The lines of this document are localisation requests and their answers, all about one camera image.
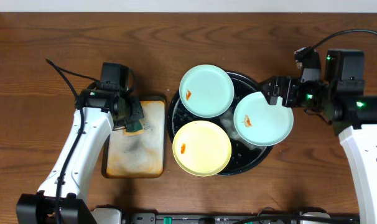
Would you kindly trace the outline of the orange green scrub sponge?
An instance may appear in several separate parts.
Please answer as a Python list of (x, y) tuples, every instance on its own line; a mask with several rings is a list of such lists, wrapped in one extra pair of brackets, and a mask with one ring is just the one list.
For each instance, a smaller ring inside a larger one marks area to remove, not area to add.
[(125, 136), (135, 136), (142, 134), (143, 132), (144, 128), (140, 119), (126, 124), (125, 128), (123, 129), (123, 134)]

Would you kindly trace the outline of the light blue plate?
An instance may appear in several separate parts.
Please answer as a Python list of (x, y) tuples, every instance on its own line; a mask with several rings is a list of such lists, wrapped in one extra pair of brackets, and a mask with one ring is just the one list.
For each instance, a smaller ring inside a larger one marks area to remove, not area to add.
[(257, 146), (273, 146), (283, 141), (294, 125), (290, 108), (282, 106), (282, 98), (276, 105), (269, 105), (261, 92), (245, 96), (237, 104), (233, 122), (238, 134), (248, 143)]
[(188, 70), (179, 85), (184, 107), (202, 118), (223, 114), (232, 104), (234, 85), (230, 76), (215, 65), (197, 65)]

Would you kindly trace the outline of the light blue plate top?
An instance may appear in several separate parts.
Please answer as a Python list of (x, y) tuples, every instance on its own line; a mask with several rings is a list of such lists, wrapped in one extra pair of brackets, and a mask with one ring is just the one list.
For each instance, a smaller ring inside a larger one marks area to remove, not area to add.
[(215, 65), (197, 65), (188, 70), (179, 85), (184, 107), (202, 118), (223, 114), (232, 104), (234, 85), (230, 76)]

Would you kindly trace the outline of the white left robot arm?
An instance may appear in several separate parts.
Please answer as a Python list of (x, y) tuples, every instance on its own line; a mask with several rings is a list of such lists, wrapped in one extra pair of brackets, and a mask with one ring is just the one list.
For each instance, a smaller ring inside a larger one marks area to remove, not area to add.
[(137, 96), (120, 91), (83, 90), (76, 100), (65, 145), (36, 194), (22, 194), (16, 205), (19, 223), (122, 223), (118, 208), (86, 205), (88, 188), (101, 148), (114, 128), (143, 118)]

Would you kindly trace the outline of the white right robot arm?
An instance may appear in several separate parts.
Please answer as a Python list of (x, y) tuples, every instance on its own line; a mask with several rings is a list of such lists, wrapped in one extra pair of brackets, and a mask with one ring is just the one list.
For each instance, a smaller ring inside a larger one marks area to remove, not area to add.
[(377, 223), (377, 96), (364, 94), (365, 55), (360, 50), (331, 49), (325, 74), (319, 54), (295, 52), (300, 77), (274, 76), (261, 82), (270, 105), (303, 108), (332, 125), (348, 159), (361, 223)]

